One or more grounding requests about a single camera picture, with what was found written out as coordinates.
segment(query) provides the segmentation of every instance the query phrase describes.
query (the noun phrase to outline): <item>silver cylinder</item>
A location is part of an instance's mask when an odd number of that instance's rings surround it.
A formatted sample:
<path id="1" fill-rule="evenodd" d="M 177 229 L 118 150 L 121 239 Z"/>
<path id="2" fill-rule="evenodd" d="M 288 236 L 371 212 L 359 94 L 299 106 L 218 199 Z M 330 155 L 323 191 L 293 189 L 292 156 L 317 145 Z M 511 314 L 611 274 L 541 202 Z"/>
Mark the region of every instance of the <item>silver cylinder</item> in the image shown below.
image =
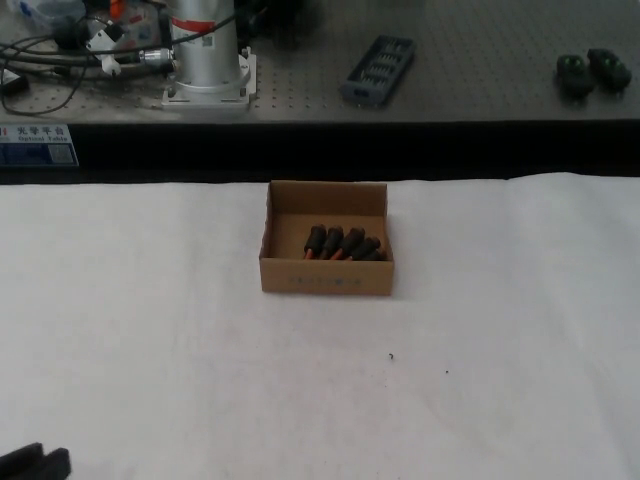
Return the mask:
<path id="1" fill-rule="evenodd" d="M 234 13 L 233 0 L 169 0 L 168 6 L 174 40 L 203 31 L 211 22 L 221 22 Z M 176 82 L 183 88 L 206 93 L 243 81 L 235 21 L 174 49 Z"/>

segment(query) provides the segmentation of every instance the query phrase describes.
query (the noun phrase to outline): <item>label sticker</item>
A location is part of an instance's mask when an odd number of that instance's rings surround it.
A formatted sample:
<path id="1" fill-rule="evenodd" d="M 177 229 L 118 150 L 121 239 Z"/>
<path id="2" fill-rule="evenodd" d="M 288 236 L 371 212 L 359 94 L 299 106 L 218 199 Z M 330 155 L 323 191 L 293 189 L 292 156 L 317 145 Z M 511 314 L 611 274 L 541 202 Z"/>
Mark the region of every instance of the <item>label sticker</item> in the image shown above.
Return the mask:
<path id="1" fill-rule="evenodd" d="M 0 125 L 0 167 L 77 167 L 66 125 Z"/>
<path id="2" fill-rule="evenodd" d="M 190 37 L 198 32 L 207 31 L 215 24 L 213 22 L 189 22 L 173 19 L 171 21 L 171 29 L 173 32 L 173 39 L 179 40 L 184 37 Z M 203 48 L 216 48 L 215 37 L 213 33 L 205 35 L 204 37 L 189 40 L 189 45 L 196 45 Z"/>

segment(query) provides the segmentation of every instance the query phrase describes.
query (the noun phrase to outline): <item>black cylindrical object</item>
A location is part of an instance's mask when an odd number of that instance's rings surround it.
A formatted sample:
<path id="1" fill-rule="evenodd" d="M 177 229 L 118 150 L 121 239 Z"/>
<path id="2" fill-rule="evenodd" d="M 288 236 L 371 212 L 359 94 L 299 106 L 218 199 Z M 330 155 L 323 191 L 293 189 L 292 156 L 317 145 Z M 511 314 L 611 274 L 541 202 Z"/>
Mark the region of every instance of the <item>black cylindrical object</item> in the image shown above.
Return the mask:
<path id="1" fill-rule="evenodd" d="M 378 248 L 380 248 L 380 239 L 378 237 L 365 238 L 364 241 L 351 252 L 351 258 L 356 261 L 362 260 Z"/>
<path id="2" fill-rule="evenodd" d="M 360 259 L 361 262 L 380 262 L 382 261 L 382 254 L 378 250 L 374 250 L 369 255 Z"/>
<path id="3" fill-rule="evenodd" d="M 307 253 L 311 250 L 314 255 L 318 255 L 322 251 L 322 246 L 326 239 L 327 229 L 324 225 L 315 225 L 311 227 L 311 233 L 309 234 L 307 243 L 304 246 L 304 252 Z"/>
<path id="4" fill-rule="evenodd" d="M 336 250 L 340 247 L 340 242 L 344 238 L 344 231 L 342 227 L 331 227 L 327 232 L 327 239 L 322 246 L 322 253 L 320 254 L 320 260 L 326 260 L 331 255 L 336 253 Z"/>
<path id="5" fill-rule="evenodd" d="M 352 228 L 340 243 L 342 256 L 348 257 L 364 240 L 364 228 Z"/>

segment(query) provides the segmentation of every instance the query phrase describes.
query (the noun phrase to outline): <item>metal base plate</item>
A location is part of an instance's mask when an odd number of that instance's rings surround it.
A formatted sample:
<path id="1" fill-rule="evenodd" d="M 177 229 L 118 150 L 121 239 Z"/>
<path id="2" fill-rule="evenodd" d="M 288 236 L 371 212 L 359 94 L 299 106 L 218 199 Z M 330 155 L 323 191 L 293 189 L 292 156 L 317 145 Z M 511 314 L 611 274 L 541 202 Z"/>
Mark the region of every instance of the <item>metal base plate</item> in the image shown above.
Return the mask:
<path id="1" fill-rule="evenodd" d="M 193 93 L 181 88 L 179 84 L 167 87 L 162 97 L 162 107 L 168 110 L 211 109 L 211 110 L 247 110 L 258 92 L 258 60 L 253 54 L 245 59 L 240 56 L 240 67 L 248 70 L 247 83 L 242 88 L 230 89 L 222 93 Z"/>

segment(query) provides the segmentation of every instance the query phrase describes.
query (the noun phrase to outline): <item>white label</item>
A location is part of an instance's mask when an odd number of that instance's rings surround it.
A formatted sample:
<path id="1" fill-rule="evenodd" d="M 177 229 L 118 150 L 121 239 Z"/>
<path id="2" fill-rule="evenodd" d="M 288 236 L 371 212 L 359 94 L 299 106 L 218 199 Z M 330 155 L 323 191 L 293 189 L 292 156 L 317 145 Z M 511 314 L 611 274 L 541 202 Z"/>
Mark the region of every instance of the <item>white label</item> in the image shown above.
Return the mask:
<path id="1" fill-rule="evenodd" d="M 1 125 L 0 143 L 68 143 L 73 145 L 66 125 Z"/>
<path id="2" fill-rule="evenodd" d="M 180 40 L 184 37 L 190 37 L 191 35 L 195 35 L 197 32 L 190 32 L 189 30 L 185 30 L 184 28 L 177 27 L 175 25 L 171 25 L 173 27 L 173 39 Z M 205 35 L 204 37 L 196 38 L 195 40 L 189 40 L 189 45 L 196 45 L 198 47 L 203 48 L 216 48 L 216 41 L 213 33 Z"/>

